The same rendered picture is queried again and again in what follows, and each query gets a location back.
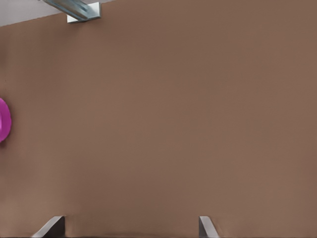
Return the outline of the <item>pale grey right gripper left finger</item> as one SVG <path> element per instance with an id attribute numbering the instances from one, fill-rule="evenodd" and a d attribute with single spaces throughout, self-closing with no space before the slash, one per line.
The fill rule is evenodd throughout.
<path id="1" fill-rule="evenodd" d="M 54 216 L 42 228 L 40 228 L 32 238 L 64 238 L 65 237 L 65 217 Z"/>

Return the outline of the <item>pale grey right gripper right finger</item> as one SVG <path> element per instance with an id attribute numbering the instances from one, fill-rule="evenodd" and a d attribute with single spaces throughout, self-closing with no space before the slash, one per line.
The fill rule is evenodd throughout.
<path id="1" fill-rule="evenodd" d="M 219 234 L 209 216 L 199 217 L 199 237 L 218 238 Z"/>

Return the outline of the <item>silver frame post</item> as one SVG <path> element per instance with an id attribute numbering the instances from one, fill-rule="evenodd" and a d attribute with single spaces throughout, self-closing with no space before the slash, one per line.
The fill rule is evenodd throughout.
<path id="1" fill-rule="evenodd" d="M 86 22 L 101 18 L 101 3 L 82 0 L 42 0 L 67 15 L 67 23 Z"/>

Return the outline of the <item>magenta bowl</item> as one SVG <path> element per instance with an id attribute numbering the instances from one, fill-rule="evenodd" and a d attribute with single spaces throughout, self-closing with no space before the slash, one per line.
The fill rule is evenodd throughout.
<path id="1" fill-rule="evenodd" d="M 10 134 L 12 119 L 7 103 L 0 98 L 0 143 Z"/>

